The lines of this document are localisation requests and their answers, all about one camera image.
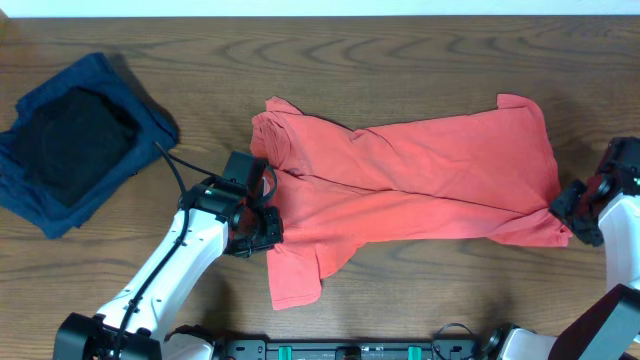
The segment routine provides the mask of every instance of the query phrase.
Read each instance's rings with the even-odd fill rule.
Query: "red cloth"
[[[349,130],[279,98],[253,119],[251,152],[276,169],[284,242],[267,253],[276,310],[316,301],[367,242],[488,237],[566,246],[549,214],[560,192],[540,108],[499,95],[498,110]]]

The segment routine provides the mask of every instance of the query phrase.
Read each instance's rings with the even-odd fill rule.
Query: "blue cloth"
[[[140,131],[134,146],[120,162],[74,206],[67,208],[44,189],[24,180],[25,170],[12,155],[12,144],[17,129],[30,121],[35,109],[73,87],[108,97],[129,112],[140,125]],[[157,159],[160,153],[154,141],[170,149],[178,138],[177,129],[133,94],[102,53],[85,56],[31,91],[18,101],[16,110],[16,122],[0,133],[0,205],[38,226],[50,239],[64,235],[73,226],[80,227],[124,181]]]

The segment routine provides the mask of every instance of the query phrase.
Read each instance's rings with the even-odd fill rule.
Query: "white wall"
[[[640,0],[0,0],[9,17],[640,14]]]

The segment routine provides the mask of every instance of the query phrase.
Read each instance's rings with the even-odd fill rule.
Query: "folded garment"
[[[276,169],[284,242],[267,254],[273,308],[316,301],[320,279],[367,242],[488,237],[566,246],[547,208],[560,192],[540,108],[352,131],[279,98],[253,119],[251,151]]]
[[[79,227],[131,175],[175,146],[177,130],[140,101],[102,53],[90,54],[16,105],[0,134],[0,205],[49,238]]]

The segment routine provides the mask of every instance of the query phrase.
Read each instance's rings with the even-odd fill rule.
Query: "wooden table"
[[[174,153],[221,171],[248,150],[251,117],[278,95],[351,128],[495,108],[544,110],[563,184],[590,175],[613,136],[640,133],[640,26],[632,17],[13,20],[0,47],[0,129],[22,95],[90,52],[176,119]],[[182,171],[187,184],[199,175]],[[0,210],[0,358],[51,357],[70,312],[94,314],[165,235],[178,187],[158,161],[82,229],[56,241]],[[265,255],[221,258],[175,325],[272,338],[427,338],[511,321],[557,335],[604,293],[603,249],[488,240],[370,244],[320,300],[271,309]],[[640,355],[640,347],[631,352]]]

